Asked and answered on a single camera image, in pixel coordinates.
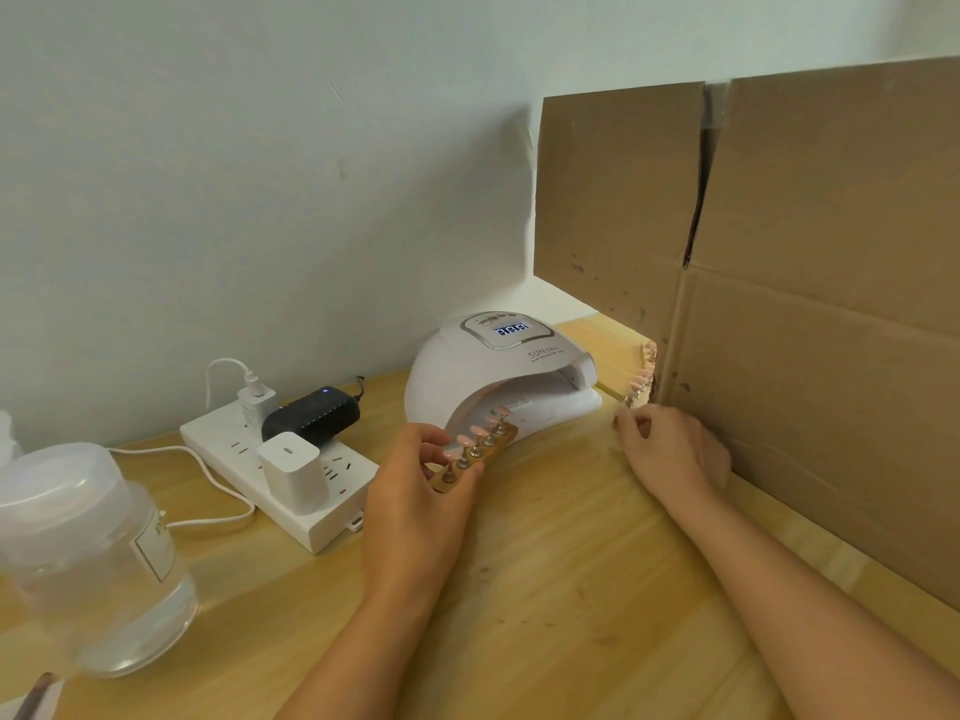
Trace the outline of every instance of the black power adapter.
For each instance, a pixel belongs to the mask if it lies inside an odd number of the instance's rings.
[[[360,393],[356,396],[336,386],[324,386],[277,409],[263,420],[263,441],[282,432],[293,432],[311,445],[322,447],[360,419],[363,376],[357,376],[357,384]]]

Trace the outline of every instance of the white cable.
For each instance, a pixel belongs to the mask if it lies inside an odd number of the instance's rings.
[[[247,386],[248,388],[251,386],[251,383],[253,383],[253,384],[259,384],[259,379],[258,379],[258,378],[254,375],[254,373],[247,367],[246,363],[244,363],[244,362],[242,362],[242,361],[237,361],[236,359],[214,359],[213,361],[211,361],[210,363],[208,363],[208,364],[206,365],[206,409],[210,409],[210,368],[211,368],[214,364],[222,364],[222,363],[236,364],[238,367],[240,367],[241,369],[243,369],[243,371],[244,371],[244,377],[245,377],[245,379],[246,379],[246,386]],[[252,389],[252,390],[250,391],[250,393],[251,393],[254,397],[259,397],[260,395],[263,394],[263,391],[260,391],[260,393],[254,393],[254,390]]]
[[[210,374],[209,366],[207,367],[207,374]],[[207,379],[207,386],[210,386],[210,379]],[[204,517],[196,518],[194,520],[177,520],[174,523],[167,523],[167,528],[177,528],[182,525],[216,525],[218,523],[232,523],[234,520],[244,520],[249,518],[257,509],[257,506],[255,506],[246,495],[241,495],[239,492],[231,490],[229,487],[226,487],[214,480],[213,475],[210,474],[210,470],[207,469],[207,465],[204,464],[202,459],[200,459],[200,455],[198,455],[189,447],[183,446],[182,444],[172,444],[169,447],[152,447],[151,449],[120,449],[118,447],[107,447],[106,449],[108,449],[110,452],[116,452],[118,455],[146,455],[150,452],[172,452],[174,450],[186,452],[197,461],[199,468],[203,471],[203,474],[206,475],[206,479],[210,481],[210,485],[217,490],[226,493],[228,496],[235,497],[237,500],[240,500],[246,504],[246,512],[244,512],[242,515],[229,515],[227,517]]]

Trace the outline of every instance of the hand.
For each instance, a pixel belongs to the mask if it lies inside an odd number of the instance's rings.
[[[474,508],[483,462],[441,494],[427,482],[427,463],[446,465],[450,437],[429,424],[407,424],[366,495],[364,600],[433,609],[456,563]]]
[[[723,491],[730,452],[697,419],[673,407],[621,407],[615,423],[633,474],[670,510],[688,496]]]

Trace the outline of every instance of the uv nail lamp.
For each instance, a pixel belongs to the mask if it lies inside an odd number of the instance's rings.
[[[512,411],[518,440],[600,407],[594,357],[522,313],[475,313],[443,326],[416,355],[407,422],[436,424],[451,437],[497,406]]]

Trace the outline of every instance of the white power strip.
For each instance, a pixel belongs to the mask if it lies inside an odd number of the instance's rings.
[[[311,553],[319,553],[344,529],[355,532],[363,527],[367,486],[377,473],[375,462],[330,441],[319,450],[330,497],[315,512],[295,515],[271,495],[257,456],[258,446],[246,431],[239,401],[180,427],[187,447]]]

